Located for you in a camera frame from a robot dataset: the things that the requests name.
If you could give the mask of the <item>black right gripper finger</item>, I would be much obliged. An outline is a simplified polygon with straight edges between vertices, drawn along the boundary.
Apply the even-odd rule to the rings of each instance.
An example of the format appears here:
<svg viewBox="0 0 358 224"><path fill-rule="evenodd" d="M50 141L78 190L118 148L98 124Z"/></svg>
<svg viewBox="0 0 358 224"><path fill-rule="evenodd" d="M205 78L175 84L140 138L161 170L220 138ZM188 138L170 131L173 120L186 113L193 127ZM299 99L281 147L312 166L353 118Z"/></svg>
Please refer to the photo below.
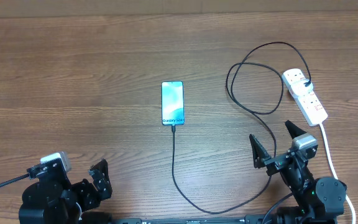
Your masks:
<svg viewBox="0 0 358 224"><path fill-rule="evenodd" d="M252 147L254 167L258 169L265 167L265 161L271 159L271 155L253 134L249 135L249 139Z"/></svg>
<svg viewBox="0 0 358 224"><path fill-rule="evenodd" d="M297 125L292 123L290 120L285 121L285 126L291 136L292 139L297 138L298 136L301 136L303 134L306 134L306 131L299 128Z"/></svg>

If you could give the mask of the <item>white power strip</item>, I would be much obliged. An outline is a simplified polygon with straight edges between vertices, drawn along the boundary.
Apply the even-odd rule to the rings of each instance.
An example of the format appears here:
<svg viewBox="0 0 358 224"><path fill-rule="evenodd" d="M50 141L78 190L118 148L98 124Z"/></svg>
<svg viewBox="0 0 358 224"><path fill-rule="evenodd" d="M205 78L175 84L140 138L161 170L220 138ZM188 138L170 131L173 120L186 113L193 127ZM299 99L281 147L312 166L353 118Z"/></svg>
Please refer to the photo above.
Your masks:
<svg viewBox="0 0 358 224"><path fill-rule="evenodd" d="M283 73L282 79L290 92L290 85L300 80L308 80L302 71L298 68L287 70ZM318 100L315 92L312 91L308 95L293 98L298 105L301 113L305 117L309 126L317 126L323 123L328 118L328 114L325 111L323 105Z"/></svg>

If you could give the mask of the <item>Samsung Galaxy smartphone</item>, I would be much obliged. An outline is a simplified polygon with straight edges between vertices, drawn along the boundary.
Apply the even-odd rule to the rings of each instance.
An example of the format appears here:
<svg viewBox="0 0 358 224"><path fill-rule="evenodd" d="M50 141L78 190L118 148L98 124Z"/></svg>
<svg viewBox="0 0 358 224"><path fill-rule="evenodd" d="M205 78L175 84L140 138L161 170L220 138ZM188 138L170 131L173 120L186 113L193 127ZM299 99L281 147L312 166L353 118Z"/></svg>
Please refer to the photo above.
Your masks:
<svg viewBox="0 0 358 224"><path fill-rule="evenodd" d="M185 123L183 82L162 82L161 94L162 124L164 126L183 125Z"/></svg>

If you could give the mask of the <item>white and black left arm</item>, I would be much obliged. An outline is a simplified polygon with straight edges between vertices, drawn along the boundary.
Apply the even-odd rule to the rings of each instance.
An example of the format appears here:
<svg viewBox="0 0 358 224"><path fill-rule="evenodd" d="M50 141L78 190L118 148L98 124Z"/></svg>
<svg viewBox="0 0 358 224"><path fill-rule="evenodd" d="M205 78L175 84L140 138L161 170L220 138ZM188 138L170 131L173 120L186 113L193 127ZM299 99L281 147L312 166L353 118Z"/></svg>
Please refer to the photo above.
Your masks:
<svg viewBox="0 0 358 224"><path fill-rule="evenodd" d="M67 176L71 164L64 152L56 152L40 159L27 173L5 181L0 188L22 179L38 179L22 194L19 209L21 223L112 223L112 216L92 209L111 198L108 162L101 159L89 168L92 182L83 179L72 184Z"/></svg>

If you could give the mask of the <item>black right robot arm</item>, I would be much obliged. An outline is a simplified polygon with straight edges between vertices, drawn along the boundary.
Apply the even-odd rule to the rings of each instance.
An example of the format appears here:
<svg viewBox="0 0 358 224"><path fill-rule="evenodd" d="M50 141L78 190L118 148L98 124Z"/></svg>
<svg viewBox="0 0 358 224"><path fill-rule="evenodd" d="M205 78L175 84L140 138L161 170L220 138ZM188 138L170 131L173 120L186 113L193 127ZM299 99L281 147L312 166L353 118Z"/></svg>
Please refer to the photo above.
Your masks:
<svg viewBox="0 0 358 224"><path fill-rule="evenodd" d="M272 157L249 135L255 168L266 168L269 177L280 174L290 193L263 215L246 215L246 223L336 223L344 213L347 185L334 177L315 179L308 161L316 155L318 141L291 121L285 126L292 138L287 152Z"/></svg>

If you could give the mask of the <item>white USB charger plug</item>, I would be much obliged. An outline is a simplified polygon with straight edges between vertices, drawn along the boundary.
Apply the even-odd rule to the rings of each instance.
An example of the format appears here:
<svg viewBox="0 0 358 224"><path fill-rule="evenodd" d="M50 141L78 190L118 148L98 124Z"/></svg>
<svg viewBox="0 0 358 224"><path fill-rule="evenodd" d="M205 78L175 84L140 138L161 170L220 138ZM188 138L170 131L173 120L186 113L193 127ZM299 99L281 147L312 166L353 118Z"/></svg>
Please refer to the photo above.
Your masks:
<svg viewBox="0 0 358 224"><path fill-rule="evenodd" d="M313 84L309 80L300 80L290 85L290 93L292 97L299 98L308 95L313 91Z"/></svg>

